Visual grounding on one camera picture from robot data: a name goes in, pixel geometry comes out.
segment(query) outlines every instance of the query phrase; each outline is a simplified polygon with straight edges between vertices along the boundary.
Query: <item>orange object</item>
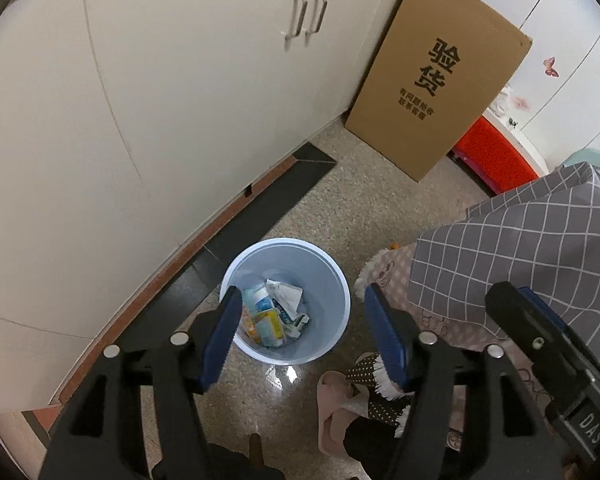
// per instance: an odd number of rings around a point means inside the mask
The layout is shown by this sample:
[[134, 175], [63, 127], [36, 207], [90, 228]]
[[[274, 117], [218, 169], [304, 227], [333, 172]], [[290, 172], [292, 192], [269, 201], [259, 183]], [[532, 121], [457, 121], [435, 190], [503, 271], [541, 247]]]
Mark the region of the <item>orange object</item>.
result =
[[456, 143], [454, 152], [496, 193], [538, 178], [518, 150], [484, 117]]

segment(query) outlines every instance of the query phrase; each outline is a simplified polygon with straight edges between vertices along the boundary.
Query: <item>gray plaid fabric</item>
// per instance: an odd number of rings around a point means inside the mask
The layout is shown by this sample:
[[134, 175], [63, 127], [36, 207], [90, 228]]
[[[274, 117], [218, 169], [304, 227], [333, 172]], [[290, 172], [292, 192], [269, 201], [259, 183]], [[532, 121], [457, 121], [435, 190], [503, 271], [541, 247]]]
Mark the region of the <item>gray plaid fabric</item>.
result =
[[440, 316], [503, 331], [484, 307], [490, 285], [529, 286], [600, 361], [600, 178], [582, 162], [472, 206], [467, 220], [425, 232], [408, 300]]

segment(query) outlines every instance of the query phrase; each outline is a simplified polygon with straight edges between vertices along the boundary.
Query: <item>floor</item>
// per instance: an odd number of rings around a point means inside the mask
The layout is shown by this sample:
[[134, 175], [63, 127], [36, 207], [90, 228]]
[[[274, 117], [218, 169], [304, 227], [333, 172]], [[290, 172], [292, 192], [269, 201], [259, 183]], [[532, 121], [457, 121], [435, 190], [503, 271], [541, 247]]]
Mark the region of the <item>floor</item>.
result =
[[[296, 237], [327, 251], [353, 284], [365, 262], [394, 242], [409, 244], [422, 231], [464, 217], [485, 192], [443, 158], [415, 183], [382, 155], [335, 123], [313, 141], [337, 165], [265, 236]], [[213, 291], [183, 323], [218, 304]], [[349, 325], [333, 351], [295, 367], [248, 358], [232, 346], [218, 384], [196, 403], [210, 442], [248, 452], [248, 435], [263, 439], [265, 462], [288, 480], [368, 478], [357, 462], [329, 458], [317, 448], [315, 387], [325, 370], [346, 370], [372, 350], [362, 304], [352, 293]], [[150, 467], [160, 460], [151, 388], [142, 390], [143, 427]]]

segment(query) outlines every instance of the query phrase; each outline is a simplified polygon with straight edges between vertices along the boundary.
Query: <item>trash can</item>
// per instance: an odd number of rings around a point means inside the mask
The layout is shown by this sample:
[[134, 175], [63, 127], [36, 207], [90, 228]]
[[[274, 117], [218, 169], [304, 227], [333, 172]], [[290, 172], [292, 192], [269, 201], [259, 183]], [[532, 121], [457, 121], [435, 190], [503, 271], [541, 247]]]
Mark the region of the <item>trash can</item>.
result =
[[351, 305], [347, 280], [338, 264], [303, 240], [263, 240], [235, 258], [222, 279], [220, 297], [231, 285], [246, 290], [267, 279], [301, 287], [298, 311], [308, 314], [310, 321], [301, 337], [279, 348], [257, 345], [239, 326], [234, 342], [240, 349], [272, 365], [308, 363], [331, 350], [347, 326]]

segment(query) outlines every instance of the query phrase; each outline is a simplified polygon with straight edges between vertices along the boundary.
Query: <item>cabinet handle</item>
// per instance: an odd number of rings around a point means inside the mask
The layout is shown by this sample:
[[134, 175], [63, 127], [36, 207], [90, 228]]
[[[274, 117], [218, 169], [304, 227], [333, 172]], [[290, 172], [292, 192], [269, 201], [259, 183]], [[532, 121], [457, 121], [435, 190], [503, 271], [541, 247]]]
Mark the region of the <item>cabinet handle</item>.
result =
[[[322, 1], [322, 9], [320, 10], [320, 16], [318, 17], [318, 23], [315, 24], [315, 28], [314, 30], [308, 30], [306, 32], [306, 36], [309, 37], [312, 34], [317, 34], [318, 32], [320, 32], [320, 29], [322, 28], [322, 20], [324, 19], [324, 13], [327, 11], [327, 0], [321, 0]], [[316, 7], [318, 6], [318, 0], [315, 0], [315, 5]]]
[[[302, 24], [304, 23], [304, 15], [306, 14], [306, 8], [309, 2], [307, 0], [300, 0], [302, 2], [302, 7], [300, 8], [300, 16], [298, 16], [298, 24], [296, 25], [296, 31], [293, 32], [293, 25], [287, 35], [285, 36], [285, 40], [291, 40], [292, 38], [297, 38], [300, 36], [300, 32], [302, 32]], [[294, 0], [294, 9], [296, 8], [296, 0]]]

